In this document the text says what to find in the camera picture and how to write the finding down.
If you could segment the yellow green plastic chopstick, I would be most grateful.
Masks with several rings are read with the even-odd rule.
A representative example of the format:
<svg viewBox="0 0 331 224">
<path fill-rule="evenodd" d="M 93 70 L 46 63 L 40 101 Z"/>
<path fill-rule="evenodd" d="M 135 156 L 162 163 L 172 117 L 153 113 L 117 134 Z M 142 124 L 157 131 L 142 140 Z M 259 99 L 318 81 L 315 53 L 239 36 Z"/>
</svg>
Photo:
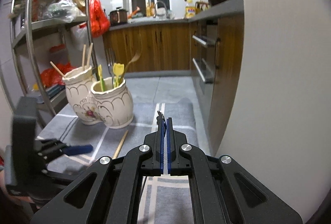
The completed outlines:
<svg viewBox="0 0 331 224">
<path fill-rule="evenodd" d="M 113 65 L 113 87 L 116 88 L 121 84 L 122 75 L 125 70 L 125 65 L 121 63 L 114 63 Z"/>
<path fill-rule="evenodd" d="M 102 65 L 98 65 L 98 76 L 99 76 L 99 82 L 100 82 L 100 91 L 104 92 L 106 91 L 106 84 L 103 79 L 103 70 L 102 70 Z"/>
</svg>

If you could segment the gold fork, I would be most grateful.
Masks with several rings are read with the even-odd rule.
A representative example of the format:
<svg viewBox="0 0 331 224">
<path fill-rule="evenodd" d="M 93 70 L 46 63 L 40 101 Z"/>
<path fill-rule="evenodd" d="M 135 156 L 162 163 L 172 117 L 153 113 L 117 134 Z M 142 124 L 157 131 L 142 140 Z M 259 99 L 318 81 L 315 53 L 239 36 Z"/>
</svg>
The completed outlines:
<svg viewBox="0 0 331 224">
<path fill-rule="evenodd" d="M 132 59 L 127 64 L 124 64 L 124 67 L 122 68 L 122 70 L 120 72 L 120 75 L 119 75 L 119 78 L 118 78 L 118 83 L 117 83 L 118 85 L 120 85 L 123 82 L 125 74 L 126 74 L 128 68 L 129 68 L 129 66 L 131 64 L 133 64 L 134 62 L 137 62 L 141 57 L 142 45 L 143 45 L 141 35 L 139 35 L 139 41 L 140 41 L 139 47 L 138 47 L 135 55 L 132 57 Z"/>
</svg>

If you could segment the silver fork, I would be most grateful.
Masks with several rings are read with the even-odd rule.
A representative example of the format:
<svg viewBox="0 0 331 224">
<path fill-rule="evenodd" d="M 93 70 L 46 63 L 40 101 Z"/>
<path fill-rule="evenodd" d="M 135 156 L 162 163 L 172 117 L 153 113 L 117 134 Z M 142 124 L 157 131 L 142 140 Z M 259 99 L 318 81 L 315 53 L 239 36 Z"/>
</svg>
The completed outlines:
<svg viewBox="0 0 331 224">
<path fill-rule="evenodd" d="M 107 61 L 108 73 L 112 78 L 114 78 L 113 66 L 116 63 L 116 57 L 111 47 L 106 47 L 106 61 Z"/>
</svg>

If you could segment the wooden kitchen cabinets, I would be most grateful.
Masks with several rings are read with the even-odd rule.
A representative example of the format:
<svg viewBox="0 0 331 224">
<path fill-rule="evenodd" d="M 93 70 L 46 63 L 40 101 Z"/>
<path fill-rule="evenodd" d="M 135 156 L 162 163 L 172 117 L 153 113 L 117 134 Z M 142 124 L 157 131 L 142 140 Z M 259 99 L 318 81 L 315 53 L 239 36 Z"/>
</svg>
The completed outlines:
<svg viewBox="0 0 331 224">
<path fill-rule="evenodd" d="M 203 117 L 210 152 L 216 155 L 231 115 L 239 82 L 244 15 L 229 14 L 197 21 L 205 19 L 217 22 L 213 95 L 209 116 Z M 120 29 L 109 30 L 103 35 L 104 52 L 106 53 L 106 47 L 111 47 L 116 62 L 126 64 L 136 53 L 141 35 L 141 58 L 129 67 L 130 73 L 187 72 L 191 75 L 191 25 L 194 22 L 153 23 L 133 27 L 123 25 Z"/>
</svg>

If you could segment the grey plaid table cloth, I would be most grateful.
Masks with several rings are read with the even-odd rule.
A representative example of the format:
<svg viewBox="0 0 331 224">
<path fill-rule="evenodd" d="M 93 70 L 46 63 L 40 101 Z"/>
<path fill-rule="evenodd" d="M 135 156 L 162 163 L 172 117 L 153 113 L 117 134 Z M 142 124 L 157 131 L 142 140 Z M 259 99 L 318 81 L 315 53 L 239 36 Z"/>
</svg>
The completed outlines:
<svg viewBox="0 0 331 224">
<path fill-rule="evenodd" d="M 124 156 L 143 144 L 144 137 L 157 130 L 158 112 L 172 118 L 173 128 L 186 135 L 188 143 L 198 145 L 193 104 L 186 98 L 177 103 L 136 103 L 133 121 L 122 129 L 109 129 L 104 123 L 84 125 L 67 105 L 37 135 L 38 139 L 59 139 L 71 146 L 91 144 L 84 155 L 63 156 L 48 165 L 51 171 L 76 175 L 102 156 Z M 143 180 L 139 223 L 193 223 L 190 187 L 187 176 L 148 177 Z"/>
</svg>

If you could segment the red plastic bag low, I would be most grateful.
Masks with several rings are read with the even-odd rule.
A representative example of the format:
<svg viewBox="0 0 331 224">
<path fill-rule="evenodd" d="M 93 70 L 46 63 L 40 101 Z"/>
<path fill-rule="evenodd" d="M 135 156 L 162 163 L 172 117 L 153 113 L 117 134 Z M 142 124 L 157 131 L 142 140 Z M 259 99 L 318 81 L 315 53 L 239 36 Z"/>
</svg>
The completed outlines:
<svg viewBox="0 0 331 224">
<path fill-rule="evenodd" d="M 66 73 L 72 71 L 73 69 L 75 69 L 75 67 L 71 66 L 70 63 L 67 63 L 67 64 L 58 63 L 58 64 L 56 64 L 56 67 L 63 74 L 66 74 Z M 50 88 L 51 86 L 54 86 L 54 85 L 61 85 L 61 86 L 64 85 L 64 82 L 62 81 L 62 76 L 53 67 L 44 70 L 40 74 L 40 78 L 42 80 L 42 84 L 43 84 L 44 88 L 46 88 L 46 89 Z"/>
</svg>

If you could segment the white ceramic double utensil holder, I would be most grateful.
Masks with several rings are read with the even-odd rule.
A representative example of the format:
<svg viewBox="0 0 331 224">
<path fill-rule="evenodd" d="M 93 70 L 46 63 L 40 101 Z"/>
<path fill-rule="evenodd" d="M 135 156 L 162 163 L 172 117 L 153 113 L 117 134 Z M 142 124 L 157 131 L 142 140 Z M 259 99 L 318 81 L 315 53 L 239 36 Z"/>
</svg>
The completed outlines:
<svg viewBox="0 0 331 224">
<path fill-rule="evenodd" d="M 102 92 L 92 66 L 73 69 L 62 81 L 68 103 L 83 124 L 102 122 L 110 129 L 121 129 L 133 121 L 133 99 L 126 81 L 113 88 L 112 78 L 105 78 L 107 90 Z"/>
</svg>

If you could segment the white round table edge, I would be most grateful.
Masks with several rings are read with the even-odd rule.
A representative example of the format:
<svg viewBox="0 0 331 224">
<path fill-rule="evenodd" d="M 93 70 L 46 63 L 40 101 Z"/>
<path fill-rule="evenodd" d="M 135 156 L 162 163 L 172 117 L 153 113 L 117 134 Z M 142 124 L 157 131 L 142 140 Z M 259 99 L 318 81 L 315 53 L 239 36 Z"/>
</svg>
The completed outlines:
<svg viewBox="0 0 331 224">
<path fill-rule="evenodd" d="M 316 223 L 330 200 L 330 0 L 243 0 L 239 83 L 218 155 Z"/>
</svg>

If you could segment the red plastic bag hanging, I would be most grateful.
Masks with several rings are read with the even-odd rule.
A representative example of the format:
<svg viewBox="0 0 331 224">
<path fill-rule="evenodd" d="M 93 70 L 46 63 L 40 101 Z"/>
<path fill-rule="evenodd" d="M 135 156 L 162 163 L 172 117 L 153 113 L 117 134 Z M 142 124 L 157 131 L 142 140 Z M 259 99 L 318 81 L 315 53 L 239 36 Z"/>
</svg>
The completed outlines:
<svg viewBox="0 0 331 224">
<path fill-rule="evenodd" d="M 110 21 L 108 20 L 100 0 L 89 1 L 90 13 L 90 27 L 93 38 L 102 36 L 110 28 Z"/>
</svg>

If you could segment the metal shelf rack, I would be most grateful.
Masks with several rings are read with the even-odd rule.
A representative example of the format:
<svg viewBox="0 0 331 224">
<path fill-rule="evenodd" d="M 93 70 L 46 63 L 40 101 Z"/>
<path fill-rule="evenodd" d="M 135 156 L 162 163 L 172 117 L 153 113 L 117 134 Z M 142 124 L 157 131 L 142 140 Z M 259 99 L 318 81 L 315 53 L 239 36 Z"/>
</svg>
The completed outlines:
<svg viewBox="0 0 331 224">
<path fill-rule="evenodd" d="M 11 10 L 13 10 L 15 6 L 15 1 L 12 0 L 11 2 Z M 24 75 L 22 72 L 22 68 L 19 67 L 17 61 L 17 53 L 16 49 L 20 45 L 26 45 L 28 56 L 30 60 L 30 65 L 32 67 L 32 74 L 36 80 L 36 83 L 39 87 L 42 86 L 42 79 L 40 76 L 40 70 L 38 67 L 37 57 L 35 56 L 35 48 L 34 48 L 34 40 L 40 39 L 42 37 L 59 33 L 60 38 L 62 41 L 64 39 L 64 31 L 69 30 L 70 28 L 80 24 L 80 23 L 87 23 L 88 28 L 88 41 L 92 42 L 91 36 L 91 27 L 90 27 L 90 9 L 89 6 L 86 6 L 86 11 L 84 16 L 78 16 L 71 22 L 65 22 L 59 18 L 48 18 L 43 19 L 41 21 L 33 21 L 32 20 L 32 3 L 33 0 L 26 0 L 25 8 L 24 8 L 24 28 L 20 31 L 20 33 L 14 37 L 15 29 L 13 22 L 14 20 L 11 19 L 11 49 L 13 55 L 13 65 L 15 67 L 15 71 L 17 74 L 17 79 L 19 81 L 20 87 L 22 92 L 26 95 L 28 94 L 28 84 L 24 81 Z"/>
</svg>

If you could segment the clear plastic bag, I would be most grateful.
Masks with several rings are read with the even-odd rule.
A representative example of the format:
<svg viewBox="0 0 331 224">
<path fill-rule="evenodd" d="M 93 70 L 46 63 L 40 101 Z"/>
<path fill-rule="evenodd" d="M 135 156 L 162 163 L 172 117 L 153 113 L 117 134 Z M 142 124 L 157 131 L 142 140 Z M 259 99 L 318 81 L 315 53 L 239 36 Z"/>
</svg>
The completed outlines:
<svg viewBox="0 0 331 224">
<path fill-rule="evenodd" d="M 43 19 L 55 18 L 65 23 L 70 23 L 77 17 L 84 15 L 73 0 L 59 0 L 46 6 L 43 12 Z"/>
</svg>

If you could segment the built-in steel oven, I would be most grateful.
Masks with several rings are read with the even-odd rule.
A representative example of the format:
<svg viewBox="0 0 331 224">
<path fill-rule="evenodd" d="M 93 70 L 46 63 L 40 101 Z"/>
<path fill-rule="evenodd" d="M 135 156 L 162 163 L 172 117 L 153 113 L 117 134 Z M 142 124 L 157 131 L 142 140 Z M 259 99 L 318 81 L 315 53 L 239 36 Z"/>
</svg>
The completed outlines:
<svg viewBox="0 0 331 224">
<path fill-rule="evenodd" d="M 191 75 L 204 118 L 209 116 L 213 95 L 216 40 L 216 20 L 205 19 L 191 25 Z"/>
</svg>

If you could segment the steel faucet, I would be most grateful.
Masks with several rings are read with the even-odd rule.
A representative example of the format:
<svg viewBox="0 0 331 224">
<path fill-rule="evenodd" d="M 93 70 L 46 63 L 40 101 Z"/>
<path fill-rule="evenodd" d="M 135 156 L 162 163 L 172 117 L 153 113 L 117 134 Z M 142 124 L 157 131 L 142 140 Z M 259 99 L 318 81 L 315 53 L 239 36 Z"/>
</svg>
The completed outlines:
<svg viewBox="0 0 331 224">
<path fill-rule="evenodd" d="M 154 15 L 153 15 L 153 17 L 154 18 L 157 18 L 157 17 L 169 18 L 169 13 L 168 13 L 168 10 L 167 10 L 167 6 L 163 1 L 158 0 L 154 4 Z"/>
</svg>

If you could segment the yellow oil bottle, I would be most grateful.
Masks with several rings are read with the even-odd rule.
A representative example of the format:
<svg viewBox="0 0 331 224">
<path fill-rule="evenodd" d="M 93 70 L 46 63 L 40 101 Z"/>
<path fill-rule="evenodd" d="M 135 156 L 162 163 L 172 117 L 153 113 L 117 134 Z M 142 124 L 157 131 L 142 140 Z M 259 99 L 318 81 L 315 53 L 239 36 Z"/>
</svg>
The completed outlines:
<svg viewBox="0 0 331 224">
<path fill-rule="evenodd" d="M 185 18 L 189 19 L 195 16 L 195 5 L 193 0 L 186 0 Z"/>
</svg>

